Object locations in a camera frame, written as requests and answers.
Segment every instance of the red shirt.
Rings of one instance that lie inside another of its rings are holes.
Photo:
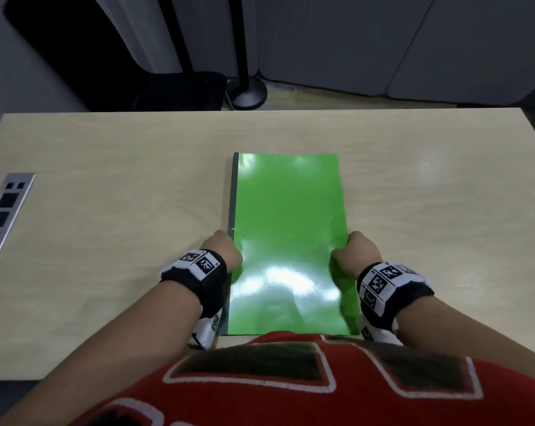
[[[523,425],[535,424],[535,380],[469,357],[274,332],[167,365],[73,425],[101,416],[154,426]]]

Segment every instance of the wooden table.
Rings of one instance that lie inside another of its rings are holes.
[[[235,151],[337,152],[350,228],[535,350],[535,133],[519,109],[8,114],[0,184],[37,179],[0,253],[0,379],[42,378],[225,228]]]

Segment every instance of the round base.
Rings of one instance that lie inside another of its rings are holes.
[[[241,91],[240,79],[228,82],[226,93],[232,108],[236,111],[252,111],[262,106],[268,98],[266,85],[258,78],[250,78],[250,87]]]

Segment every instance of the green folder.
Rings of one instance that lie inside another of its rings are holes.
[[[230,201],[244,263],[222,333],[358,334],[355,282],[330,258],[348,240],[337,155],[236,153]]]

